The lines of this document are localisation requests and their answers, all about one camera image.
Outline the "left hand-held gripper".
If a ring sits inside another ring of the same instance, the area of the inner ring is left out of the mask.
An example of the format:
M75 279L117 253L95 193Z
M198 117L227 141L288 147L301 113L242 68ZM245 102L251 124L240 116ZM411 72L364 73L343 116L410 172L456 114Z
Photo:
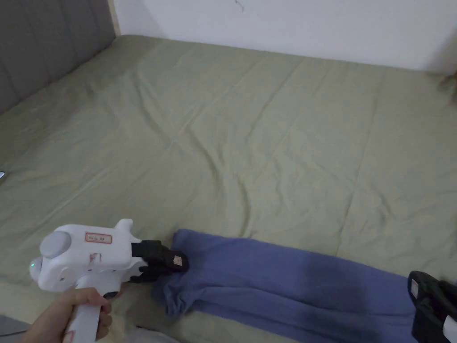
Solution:
M30 264L32 279L40 289L62 293L95 288L108 301L130 283L153 283L173 272L187 272L189 260L159 240L141 241L141 259L132 244L140 240L131 233L133 221L121 219L113 228L68 224L43 238L40 256ZM100 306L74 308L61 343L94 343Z

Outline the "person's left hand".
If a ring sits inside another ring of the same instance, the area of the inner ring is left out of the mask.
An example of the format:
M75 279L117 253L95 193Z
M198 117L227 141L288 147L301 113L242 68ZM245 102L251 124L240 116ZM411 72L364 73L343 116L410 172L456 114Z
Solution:
M62 293L35 320L22 338L23 343L60 343L75 307L100 306L96 341L106 337L112 324L111 303L95 288L73 289Z

